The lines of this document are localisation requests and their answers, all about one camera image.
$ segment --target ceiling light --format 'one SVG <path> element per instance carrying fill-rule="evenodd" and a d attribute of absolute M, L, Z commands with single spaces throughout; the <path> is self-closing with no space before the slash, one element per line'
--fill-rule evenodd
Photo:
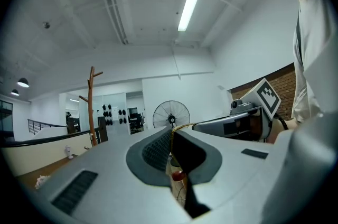
<path fill-rule="evenodd" d="M 20 85 L 21 87 L 24 87 L 24 88 L 28 88 L 29 87 L 28 81 L 25 78 L 19 79 L 19 81 L 17 82 L 17 84 Z"/>
<path fill-rule="evenodd" d="M 179 32 L 185 32 L 188 27 L 192 13 L 194 12 L 197 0 L 186 0 L 181 21 L 179 24 Z"/>
<path fill-rule="evenodd" d="M 15 96 L 19 96 L 19 92 L 16 89 L 12 90 L 11 94 Z"/>

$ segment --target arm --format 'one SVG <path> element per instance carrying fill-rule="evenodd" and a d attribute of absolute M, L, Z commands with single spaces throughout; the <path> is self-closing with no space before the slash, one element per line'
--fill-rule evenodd
<path fill-rule="evenodd" d="M 287 127 L 289 129 L 296 129 L 299 125 L 299 123 L 296 121 L 296 119 L 285 121 Z M 280 132 L 284 131 L 284 127 L 281 124 L 280 120 L 274 119 L 273 120 L 273 126 L 271 128 L 271 133 L 267 138 L 268 143 L 275 143 L 276 138 Z"/>

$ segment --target coat rack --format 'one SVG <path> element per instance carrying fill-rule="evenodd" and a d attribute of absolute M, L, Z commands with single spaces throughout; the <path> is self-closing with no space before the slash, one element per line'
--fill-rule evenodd
<path fill-rule="evenodd" d="M 97 141 L 96 141 L 96 134 L 95 134 L 95 129 L 94 129 L 94 120 L 93 120 L 93 104 L 92 104 L 92 97 L 93 97 L 93 80 L 94 77 L 97 77 L 101 74 L 103 74 L 103 72 L 99 72 L 94 74 L 95 68 L 94 66 L 91 67 L 90 69 L 90 76 L 89 79 L 87 79 L 88 82 L 88 99 L 86 99 L 85 97 L 79 96 L 79 98 L 81 98 L 83 101 L 86 101 L 88 103 L 88 117 L 89 117 L 89 128 L 90 128 L 90 135 L 92 136 L 92 143 L 93 146 L 97 145 Z"/>

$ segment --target small figurine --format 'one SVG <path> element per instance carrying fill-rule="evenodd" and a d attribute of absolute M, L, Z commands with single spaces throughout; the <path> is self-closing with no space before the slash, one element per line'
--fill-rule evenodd
<path fill-rule="evenodd" d="M 68 146 L 68 145 L 65 146 L 65 152 L 67 153 L 67 156 L 68 156 L 69 159 L 72 159 L 74 157 L 70 153 L 70 146 Z"/>

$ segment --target fan guard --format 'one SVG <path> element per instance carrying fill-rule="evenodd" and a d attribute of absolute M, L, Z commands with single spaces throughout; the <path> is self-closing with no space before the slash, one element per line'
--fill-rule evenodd
<path fill-rule="evenodd" d="M 153 114 L 154 128 L 172 127 L 190 123 L 190 113 L 185 105 L 178 101 L 166 101 L 160 104 Z"/>

